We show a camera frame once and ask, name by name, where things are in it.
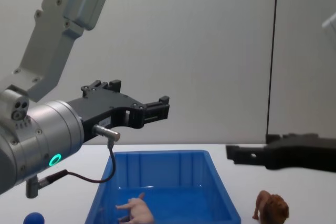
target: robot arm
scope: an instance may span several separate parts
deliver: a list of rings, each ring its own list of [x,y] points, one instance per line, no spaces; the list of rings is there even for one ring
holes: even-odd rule
[[[167,118],[168,97],[142,104],[120,93],[120,81],[96,81],[82,87],[82,98],[29,108],[29,99],[38,101],[57,85],[74,41],[95,27],[104,3],[43,0],[35,13],[36,26],[19,68],[0,82],[0,194],[35,181],[38,173],[97,135],[117,140],[113,127],[140,129]],[[37,190],[30,195],[36,196]]]

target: blue ball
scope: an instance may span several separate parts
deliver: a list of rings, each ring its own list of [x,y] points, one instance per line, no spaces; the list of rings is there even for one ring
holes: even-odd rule
[[[26,216],[23,224],[44,224],[44,217],[38,212],[32,212]]]

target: blue plastic bin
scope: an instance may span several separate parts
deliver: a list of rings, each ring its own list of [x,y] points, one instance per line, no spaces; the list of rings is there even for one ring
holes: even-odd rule
[[[240,224],[206,151],[119,152],[117,171],[99,185],[86,224],[116,224],[127,215],[115,209],[145,192],[156,224]],[[103,177],[111,173],[109,159]]]

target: brown lion figurine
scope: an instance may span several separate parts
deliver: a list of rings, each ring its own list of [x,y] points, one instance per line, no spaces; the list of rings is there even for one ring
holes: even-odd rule
[[[289,217],[289,208],[284,199],[267,191],[259,193],[253,219],[259,220],[258,212],[261,224],[283,224]]]

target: white table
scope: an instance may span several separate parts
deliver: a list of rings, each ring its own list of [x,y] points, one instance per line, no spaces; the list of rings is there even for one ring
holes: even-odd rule
[[[258,223],[253,215],[260,190],[278,193],[289,205],[286,224],[336,223],[336,174],[290,168],[279,171],[258,166],[234,165],[226,159],[225,145],[116,145],[114,151],[207,150],[240,214],[243,224]],[[99,179],[109,157],[104,145],[83,146],[72,157],[39,175],[61,169]],[[20,224],[31,212],[40,212],[46,224],[83,224],[98,185],[67,176],[39,191],[36,199],[25,197],[25,184],[0,195],[0,223]]]

